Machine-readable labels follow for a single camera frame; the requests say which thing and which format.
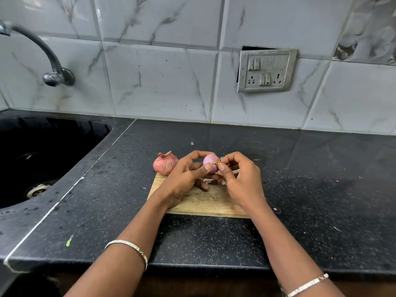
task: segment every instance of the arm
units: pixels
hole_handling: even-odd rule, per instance
[[[276,277],[286,294],[323,275],[314,260],[295,240],[265,201],[260,169],[239,152],[224,157],[218,168],[224,176],[230,196],[250,216],[261,237]],[[231,169],[240,169],[235,178]],[[298,295],[299,297],[342,297],[338,288],[326,279]]]
[[[209,189],[199,178],[220,177],[207,176],[212,169],[211,164],[202,166],[201,163],[193,162],[210,153],[194,151],[180,159],[117,239],[137,245],[149,258],[166,211],[178,204],[194,184],[204,190]],[[145,262],[136,250],[124,244],[110,245],[65,296],[130,297],[139,284],[144,268]]]

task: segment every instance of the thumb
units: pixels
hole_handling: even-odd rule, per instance
[[[199,169],[192,170],[191,174],[194,177],[194,180],[197,180],[198,178],[203,178],[206,175],[208,175],[211,169],[212,169],[212,164],[208,163],[206,165],[203,165]]]
[[[217,168],[220,170],[220,173],[223,175],[226,182],[236,179],[234,172],[229,167],[227,167],[227,165],[218,163]]]

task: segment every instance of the switch plate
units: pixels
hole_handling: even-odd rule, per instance
[[[297,49],[241,51],[238,93],[288,90],[296,57]]]

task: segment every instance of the forearm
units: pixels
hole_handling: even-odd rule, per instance
[[[246,211],[263,238],[271,267],[286,293],[323,275],[322,270],[289,233],[265,201],[260,206],[248,207]],[[324,280],[321,284],[314,285],[300,293],[299,296],[339,297],[343,294],[331,281]]]
[[[167,210],[162,196],[154,193],[117,237],[137,245],[147,256]],[[124,244],[110,245],[66,294],[70,296],[130,297],[144,272],[141,255]]]

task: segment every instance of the black sink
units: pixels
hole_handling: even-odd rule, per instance
[[[110,129],[90,121],[0,119],[0,208],[36,198],[51,189]]]

